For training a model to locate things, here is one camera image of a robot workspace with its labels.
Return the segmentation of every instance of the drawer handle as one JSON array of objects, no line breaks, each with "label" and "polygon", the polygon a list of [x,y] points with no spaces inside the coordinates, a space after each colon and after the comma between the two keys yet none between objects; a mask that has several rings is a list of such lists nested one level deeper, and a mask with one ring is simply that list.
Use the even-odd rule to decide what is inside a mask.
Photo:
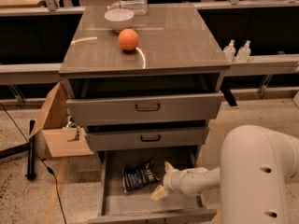
[{"label": "drawer handle", "polygon": [[158,111],[159,109],[159,103],[157,105],[135,105],[135,110],[138,112]]},{"label": "drawer handle", "polygon": [[161,140],[161,136],[159,134],[156,137],[143,137],[143,135],[140,135],[140,139],[142,142],[158,142]]}]

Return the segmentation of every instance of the black cable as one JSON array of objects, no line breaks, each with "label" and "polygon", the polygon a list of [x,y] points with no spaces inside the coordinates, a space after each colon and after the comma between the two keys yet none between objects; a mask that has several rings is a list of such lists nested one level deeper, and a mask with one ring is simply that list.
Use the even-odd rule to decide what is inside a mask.
[{"label": "black cable", "polygon": [[[19,132],[21,133],[21,135],[24,137],[24,139],[26,140],[26,143],[29,144],[29,141],[28,139],[26,138],[25,134],[21,131],[21,129],[19,128],[18,124],[15,122],[15,120],[9,115],[9,113],[7,112],[6,108],[2,105],[2,103],[0,103],[0,106],[2,106],[3,110],[7,113],[7,115],[10,117],[11,121],[15,124],[15,126],[17,127],[17,129],[19,130]],[[62,201],[60,199],[60,195],[59,195],[59,191],[58,191],[58,181],[57,181],[57,177],[54,173],[54,171],[49,167],[47,166],[47,164],[45,163],[45,160],[46,159],[41,159],[37,153],[35,152],[36,156],[41,160],[41,162],[45,165],[45,167],[47,168],[48,172],[54,176],[54,179],[55,179],[55,186],[56,186],[56,192],[57,192],[57,197],[58,197],[58,201],[59,201],[59,205],[60,205],[60,208],[62,210],[62,213],[63,213],[63,217],[64,217],[64,223],[66,224],[66,219],[65,219],[65,215],[64,215],[64,209],[63,209],[63,205],[62,205]]]}]

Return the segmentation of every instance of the cardboard box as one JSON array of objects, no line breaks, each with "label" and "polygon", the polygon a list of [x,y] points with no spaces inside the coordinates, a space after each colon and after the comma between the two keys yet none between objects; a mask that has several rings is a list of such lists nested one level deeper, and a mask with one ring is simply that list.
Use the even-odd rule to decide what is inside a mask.
[{"label": "cardboard box", "polygon": [[64,84],[59,82],[47,95],[39,111],[30,137],[41,131],[52,157],[92,155],[85,132],[79,128],[65,128],[67,123],[66,100],[68,95]]}]

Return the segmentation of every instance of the soap dispenser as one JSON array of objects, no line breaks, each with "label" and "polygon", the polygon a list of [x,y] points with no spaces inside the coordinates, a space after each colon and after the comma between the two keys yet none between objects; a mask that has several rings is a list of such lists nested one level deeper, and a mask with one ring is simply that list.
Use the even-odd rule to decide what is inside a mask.
[{"label": "soap dispenser", "polygon": [[228,61],[231,62],[235,56],[235,47],[234,47],[234,40],[231,40],[230,44],[223,49],[225,56],[227,57]]},{"label": "soap dispenser", "polygon": [[250,41],[247,40],[245,45],[241,47],[236,55],[236,59],[240,62],[246,63],[249,60],[251,49],[249,47]]}]

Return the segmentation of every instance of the black package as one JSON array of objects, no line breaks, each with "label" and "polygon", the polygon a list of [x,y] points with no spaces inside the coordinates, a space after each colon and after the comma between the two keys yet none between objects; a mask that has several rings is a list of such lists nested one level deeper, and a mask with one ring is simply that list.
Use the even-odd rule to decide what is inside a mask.
[{"label": "black package", "polygon": [[124,192],[142,189],[149,183],[156,183],[159,178],[151,171],[153,160],[145,161],[137,167],[124,166],[122,170]]}]

